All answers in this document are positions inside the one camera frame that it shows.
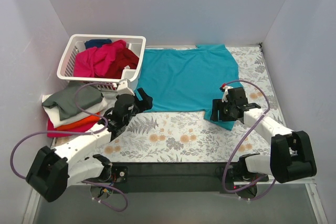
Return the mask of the teal t shirt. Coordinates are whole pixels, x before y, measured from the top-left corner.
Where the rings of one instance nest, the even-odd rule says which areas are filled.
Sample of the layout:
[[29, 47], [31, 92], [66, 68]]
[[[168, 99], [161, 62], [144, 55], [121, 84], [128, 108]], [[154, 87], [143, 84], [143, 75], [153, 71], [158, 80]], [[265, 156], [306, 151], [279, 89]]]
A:
[[152, 112], [204, 111], [209, 121], [222, 84], [238, 87], [238, 78], [238, 63], [223, 44], [146, 49], [137, 87], [153, 98]]

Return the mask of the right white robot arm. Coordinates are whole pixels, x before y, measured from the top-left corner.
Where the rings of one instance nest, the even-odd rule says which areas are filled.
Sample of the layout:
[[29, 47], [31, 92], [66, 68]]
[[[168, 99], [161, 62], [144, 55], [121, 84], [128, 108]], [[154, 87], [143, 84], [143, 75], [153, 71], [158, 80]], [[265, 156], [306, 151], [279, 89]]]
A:
[[229, 172], [242, 180], [256, 174], [273, 176], [280, 183], [317, 174], [317, 166], [305, 131], [293, 131], [267, 116], [256, 103], [248, 102], [244, 88], [221, 89], [223, 97], [213, 100], [211, 120], [240, 121], [270, 144], [270, 154], [246, 154], [229, 166]]

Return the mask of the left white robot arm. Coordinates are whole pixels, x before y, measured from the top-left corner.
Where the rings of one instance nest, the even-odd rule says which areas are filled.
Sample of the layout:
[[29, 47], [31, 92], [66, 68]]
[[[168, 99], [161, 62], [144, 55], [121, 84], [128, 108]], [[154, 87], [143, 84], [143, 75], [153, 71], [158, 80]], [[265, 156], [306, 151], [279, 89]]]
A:
[[89, 154], [120, 136], [139, 113], [153, 107], [153, 98], [142, 88], [138, 94], [119, 94], [114, 106], [87, 132], [54, 148], [42, 147], [25, 181], [45, 200], [53, 202], [65, 190], [87, 179], [106, 182], [112, 175], [112, 162], [101, 154]]

